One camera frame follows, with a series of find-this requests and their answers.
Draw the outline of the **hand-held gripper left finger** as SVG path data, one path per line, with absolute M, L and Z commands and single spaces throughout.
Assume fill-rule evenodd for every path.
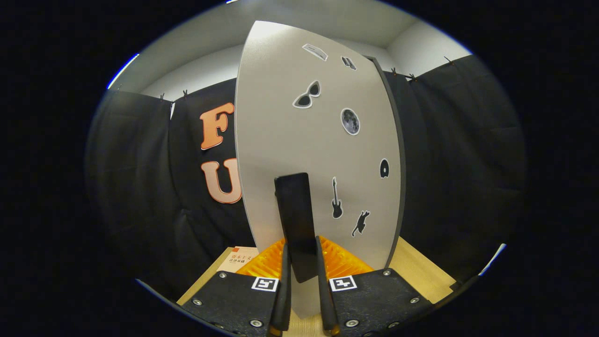
M 289 329 L 291 313 L 291 262 L 285 239 L 239 271 L 216 271 L 181 306 L 234 337 L 282 336 Z

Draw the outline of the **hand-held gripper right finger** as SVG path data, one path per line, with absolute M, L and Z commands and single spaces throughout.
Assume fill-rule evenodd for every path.
M 372 270 L 340 245 L 316 237 L 323 330 L 330 337 L 389 337 L 433 310 L 391 267 Z

